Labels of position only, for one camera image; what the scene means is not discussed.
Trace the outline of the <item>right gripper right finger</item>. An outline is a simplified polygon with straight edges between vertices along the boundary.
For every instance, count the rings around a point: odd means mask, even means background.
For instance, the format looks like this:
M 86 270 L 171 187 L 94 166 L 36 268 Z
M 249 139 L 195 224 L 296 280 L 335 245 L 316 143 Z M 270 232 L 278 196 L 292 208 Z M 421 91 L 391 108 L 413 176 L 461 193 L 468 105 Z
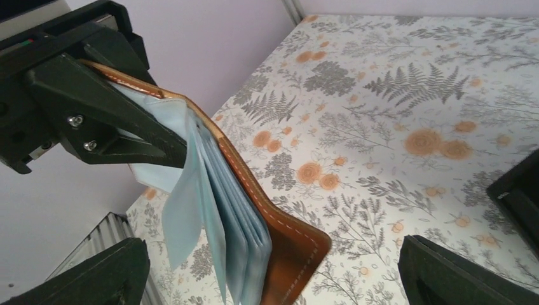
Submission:
M 409 304 L 538 304 L 538 294 L 420 235 L 405 236 L 398 269 Z

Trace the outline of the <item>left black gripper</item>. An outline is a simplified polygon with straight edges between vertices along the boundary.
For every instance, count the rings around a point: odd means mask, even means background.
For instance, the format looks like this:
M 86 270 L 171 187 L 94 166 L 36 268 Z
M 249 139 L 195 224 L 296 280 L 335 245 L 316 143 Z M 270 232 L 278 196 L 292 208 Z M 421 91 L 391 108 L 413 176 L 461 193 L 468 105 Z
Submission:
M 85 163 L 182 168 L 186 141 L 98 65 L 152 81 L 127 9 L 96 1 L 1 42 L 1 161 L 20 174 L 56 144 Z

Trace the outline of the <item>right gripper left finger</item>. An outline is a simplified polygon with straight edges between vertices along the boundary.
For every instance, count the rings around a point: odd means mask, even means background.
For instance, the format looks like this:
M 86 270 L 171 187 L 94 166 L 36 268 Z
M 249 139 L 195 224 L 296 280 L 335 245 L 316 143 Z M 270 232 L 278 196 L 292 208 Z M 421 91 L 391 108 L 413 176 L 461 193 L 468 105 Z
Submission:
M 4 304 L 140 304 L 150 270 L 146 242 L 126 238 Z

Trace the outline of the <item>brown leather card holder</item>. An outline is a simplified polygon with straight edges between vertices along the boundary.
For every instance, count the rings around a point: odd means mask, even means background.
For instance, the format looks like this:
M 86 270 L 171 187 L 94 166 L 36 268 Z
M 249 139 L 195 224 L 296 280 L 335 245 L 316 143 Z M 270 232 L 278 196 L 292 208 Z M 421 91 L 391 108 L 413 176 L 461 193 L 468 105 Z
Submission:
M 205 233 L 222 300 L 294 304 L 331 249 L 329 236 L 276 207 L 222 130 L 189 98 L 96 62 L 115 89 L 187 142 L 184 168 L 130 165 L 168 194 L 161 223 L 176 269 Z

